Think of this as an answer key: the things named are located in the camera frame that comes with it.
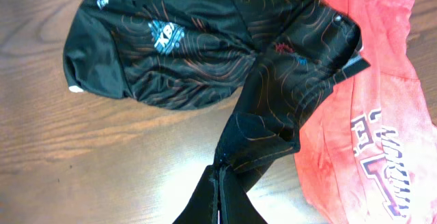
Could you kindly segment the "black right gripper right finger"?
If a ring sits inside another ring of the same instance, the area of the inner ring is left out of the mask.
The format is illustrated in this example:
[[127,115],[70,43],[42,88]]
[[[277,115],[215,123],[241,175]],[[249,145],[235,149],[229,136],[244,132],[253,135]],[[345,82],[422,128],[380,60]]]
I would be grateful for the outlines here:
[[220,213],[224,224],[267,224],[230,167],[219,171]]

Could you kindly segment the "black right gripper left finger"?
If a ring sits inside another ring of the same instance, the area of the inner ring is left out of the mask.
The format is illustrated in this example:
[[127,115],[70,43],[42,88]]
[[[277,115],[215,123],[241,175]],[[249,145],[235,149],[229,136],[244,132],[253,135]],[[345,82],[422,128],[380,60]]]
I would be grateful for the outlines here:
[[173,224],[217,224],[219,186],[216,171],[208,165],[191,195],[185,209]]

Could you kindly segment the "black printed cycling jersey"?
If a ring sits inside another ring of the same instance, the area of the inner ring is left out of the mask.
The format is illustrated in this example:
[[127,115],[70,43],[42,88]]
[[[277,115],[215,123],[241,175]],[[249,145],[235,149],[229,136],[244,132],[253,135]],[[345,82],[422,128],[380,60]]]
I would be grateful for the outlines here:
[[360,27],[324,0],[83,0],[63,51],[71,92],[170,110],[241,97],[214,163],[249,190],[336,84],[369,67]]

